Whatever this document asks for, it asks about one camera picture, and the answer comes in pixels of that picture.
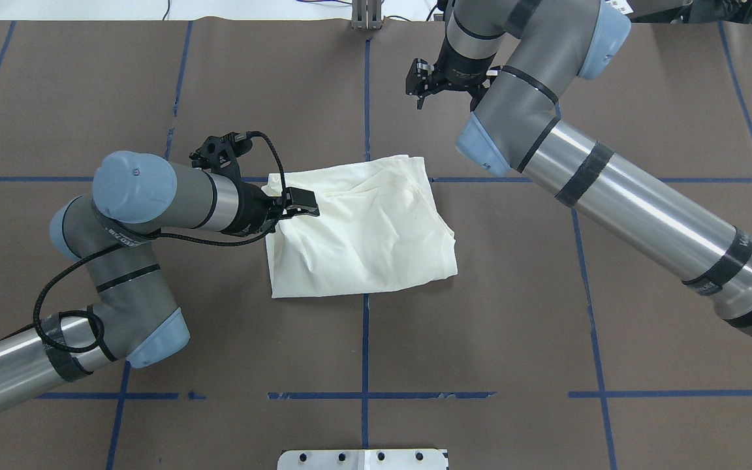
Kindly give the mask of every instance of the white towel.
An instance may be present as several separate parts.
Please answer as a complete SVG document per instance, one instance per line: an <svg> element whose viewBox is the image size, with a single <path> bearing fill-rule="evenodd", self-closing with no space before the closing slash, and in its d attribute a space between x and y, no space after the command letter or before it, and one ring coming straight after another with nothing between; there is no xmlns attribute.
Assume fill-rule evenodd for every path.
<svg viewBox="0 0 752 470"><path fill-rule="evenodd" d="M314 191L320 217L277 224L266 237L272 298L391 292L457 274L454 232L437 213L421 157L286 173ZM262 188L280 195L280 175Z"/></svg>

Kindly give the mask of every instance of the folded cloth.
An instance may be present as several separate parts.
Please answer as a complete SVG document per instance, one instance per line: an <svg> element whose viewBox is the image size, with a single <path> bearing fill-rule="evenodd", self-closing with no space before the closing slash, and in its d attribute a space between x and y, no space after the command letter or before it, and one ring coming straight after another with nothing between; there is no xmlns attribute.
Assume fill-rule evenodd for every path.
<svg viewBox="0 0 752 470"><path fill-rule="evenodd" d="M321 215L266 236L272 298L391 292L457 274L454 232L437 213L423 158L286 173L286 184L314 191ZM279 196L280 175L262 190Z"/></svg>

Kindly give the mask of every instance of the white label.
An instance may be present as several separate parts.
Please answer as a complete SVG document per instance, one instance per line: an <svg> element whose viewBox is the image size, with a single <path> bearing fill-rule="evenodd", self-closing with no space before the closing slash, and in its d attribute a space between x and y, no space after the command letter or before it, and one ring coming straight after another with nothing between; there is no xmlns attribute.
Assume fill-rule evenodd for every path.
<svg viewBox="0 0 752 470"><path fill-rule="evenodd" d="M624 15L628 15L629 13L634 13L635 10L633 10L629 6L629 2L626 0L605 0L605 3L608 3L614 9L616 9L618 12L623 13Z"/></svg>

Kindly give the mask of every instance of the robotic arm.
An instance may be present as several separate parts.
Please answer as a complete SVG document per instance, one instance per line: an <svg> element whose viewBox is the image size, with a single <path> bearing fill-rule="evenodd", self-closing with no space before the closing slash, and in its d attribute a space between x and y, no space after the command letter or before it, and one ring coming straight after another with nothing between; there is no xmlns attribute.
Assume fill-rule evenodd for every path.
<svg viewBox="0 0 752 470"><path fill-rule="evenodd" d="M511 168L709 297L752 336L752 238L556 117L573 78L596 78L630 21L602 0L451 0L434 66L416 59L406 92L472 95L457 150L495 176ZM503 33L520 43L487 72ZM490 87L484 87L489 78Z"/></svg>
<svg viewBox="0 0 752 470"><path fill-rule="evenodd" d="M238 157L250 151L252 137L262 137L278 163L284 188L279 197L241 179ZM311 191L286 187L277 152L262 132L209 137L190 158L194 168L207 172L156 155L114 152L95 173L91 196L78 196L57 212L52 242L76 262L45 286L33 324L0 340L0 411L119 358L146 367L187 344L185 319L149 242L179 238L240 246L265 237L280 220L319 214ZM161 227L256 237L215 242ZM40 321L51 286L84 264L101 301Z"/></svg>

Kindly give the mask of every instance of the fabric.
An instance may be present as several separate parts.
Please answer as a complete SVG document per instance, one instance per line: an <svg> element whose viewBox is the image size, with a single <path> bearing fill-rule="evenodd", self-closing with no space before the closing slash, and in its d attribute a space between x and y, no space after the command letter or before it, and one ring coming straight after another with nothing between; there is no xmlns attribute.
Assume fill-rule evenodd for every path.
<svg viewBox="0 0 752 470"><path fill-rule="evenodd" d="M437 213L421 157L286 173L314 191L320 217L266 237L272 298L391 292L457 274L454 232ZM262 188L279 196L280 175Z"/></svg>

